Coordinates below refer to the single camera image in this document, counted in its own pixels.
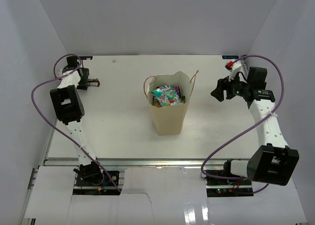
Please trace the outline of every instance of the white table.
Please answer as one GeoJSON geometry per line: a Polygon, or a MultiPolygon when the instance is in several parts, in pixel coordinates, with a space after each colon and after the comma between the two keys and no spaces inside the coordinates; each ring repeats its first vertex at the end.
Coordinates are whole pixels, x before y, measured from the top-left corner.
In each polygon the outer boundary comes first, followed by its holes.
{"type": "MultiPolygon", "coordinates": [[[[99,159],[204,159],[230,138],[254,124],[241,97],[218,102],[210,96],[217,80],[229,75],[221,56],[94,56],[84,61],[100,87],[79,91],[85,108],[83,129],[99,159]],[[199,74],[183,131],[158,136],[143,93],[150,75],[181,70],[199,74]]],[[[57,127],[66,131],[61,122],[57,127]]],[[[214,158],[250,158],[258,148],[253,130],[214,158]]],[[[73,144],[54,133],[48,159],[77,158],[73,144]]]]}

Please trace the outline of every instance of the brown paper bag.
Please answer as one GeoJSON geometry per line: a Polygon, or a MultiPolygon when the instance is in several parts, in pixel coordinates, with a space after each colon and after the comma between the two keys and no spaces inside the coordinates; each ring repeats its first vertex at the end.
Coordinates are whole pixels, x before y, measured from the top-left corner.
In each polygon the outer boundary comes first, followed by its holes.
{"type": "Polygon", "coordinates": [[[185,73],[178,71],[174,75],[149,76],[143,83],[143,92],[147,97],[151,117],[158,135],[179,134],[183,128],[184,117],[188,108],[190,96],[196,81],[196,74],[190,79],[185,73]],[[145,91],[145,84],[149,78],[153,78],[145,91]],[[153,106],[153,94],[151,91],[162,85],[179,86],[182,96],[186,100],[184,104],[164,106],[157,108],[153,106]]]}

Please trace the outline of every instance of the white wall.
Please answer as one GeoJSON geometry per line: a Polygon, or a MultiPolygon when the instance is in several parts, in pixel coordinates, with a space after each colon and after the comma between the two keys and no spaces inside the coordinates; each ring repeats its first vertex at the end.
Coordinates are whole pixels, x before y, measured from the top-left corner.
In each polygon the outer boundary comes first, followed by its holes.
{"type": "MultiPolygon", "coordinates": [[[[0,223],[17,225],[51,132],[32,105],[31,90],[53,77],[54,61],[66,51],[39,0],[0,0],[0,21],[0,223]]],[[[35,94],[54,121],[51,88],[35,94]]]]}
{"type": "MultiPolygon", "coordinates": [[[[315,224],[314,1],[277,0],[250,50],[274,60],[283,73],[285,94],[278,119],[290,147],[300,153],[293,179],[311,225],[315,224]]],[[[267,87],[279,99],[280,82],[272,67],[257,59],[250,64],[268,67],[267,87]]]]}
{"type": "Polygon", "coordinates": [[[276,0],[40,0],[68,52],[245,54],[276,0]]]}

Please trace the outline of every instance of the bag handle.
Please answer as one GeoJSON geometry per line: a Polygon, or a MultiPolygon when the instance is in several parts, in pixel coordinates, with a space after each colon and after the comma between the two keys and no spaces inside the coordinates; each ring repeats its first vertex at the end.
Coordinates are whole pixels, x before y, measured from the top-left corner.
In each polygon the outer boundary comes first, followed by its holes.
{"type": "Polygon", "coordinates": [[[149,76],[143,83],[143,93],[146,95],[146,98],[148,98],[148,95],[147,95],[147,93],[145,91],[145,85],[146,85],[147,80],[150,79],[150,78],[153,78],[153,77],[155,78],[155,80],[154,80],[154,82],[152,82],[152,84],[155,83],[155,81],[157,80],[156,76],[149,76]]]}
{"type": "Polygon", "coordinates": [[[197,72],[195,73],[195,75],[192,76],[192,78],[191,78],[191,80],[190,80],[190,83],[191,83],[192,79],[194,78],[194,80],[193,80],[193,85],[192,85],[192,90],[191,90],[190,95],[192,94],[193,88],[194,88],[194,86],[195,86],[196,76],[197,76],[197,73],[198,73],[198,72],[199,72],[199,70],[197,70],[197,72]]]}

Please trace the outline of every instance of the purple package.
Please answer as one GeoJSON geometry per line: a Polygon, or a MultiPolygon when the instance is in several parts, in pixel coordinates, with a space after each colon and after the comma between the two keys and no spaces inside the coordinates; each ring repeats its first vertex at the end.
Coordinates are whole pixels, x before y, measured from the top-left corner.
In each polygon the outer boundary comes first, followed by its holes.
{"type": "Polygon", "coordinates": [[[174,89],[173,89],[173,90],[177,93],[177,95],[179,96],[179,98],[181,98],[181,97],[182,97],[182,95],[181,95],[181,91],[180,91],[180,89],[179,89],[179,86],[174,87],[174,89]]]}

